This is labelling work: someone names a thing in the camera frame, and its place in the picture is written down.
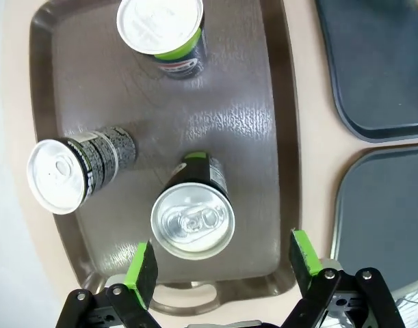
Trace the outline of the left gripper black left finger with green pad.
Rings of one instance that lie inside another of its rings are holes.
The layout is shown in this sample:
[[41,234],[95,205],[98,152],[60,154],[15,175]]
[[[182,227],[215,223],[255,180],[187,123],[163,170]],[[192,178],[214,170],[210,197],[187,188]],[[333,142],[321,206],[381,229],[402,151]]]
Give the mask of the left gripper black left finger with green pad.
[[71,291],[57,327],[158,327],[148,312],[157,284],[158,266],[151,242],[139,243],[123,283],[97,294],[87,289]]

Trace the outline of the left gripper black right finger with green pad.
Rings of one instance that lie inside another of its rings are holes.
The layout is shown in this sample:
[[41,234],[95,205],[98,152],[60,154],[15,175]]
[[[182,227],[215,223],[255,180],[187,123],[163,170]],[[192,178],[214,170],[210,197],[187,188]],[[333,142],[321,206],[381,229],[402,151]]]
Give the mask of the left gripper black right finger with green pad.
[[283,327],[321,327],[327,315],[345,317],[353,327],[405,326],[379,270],[349,275],[325,267],[304,230],[291,231],[289,260],[302,298]]

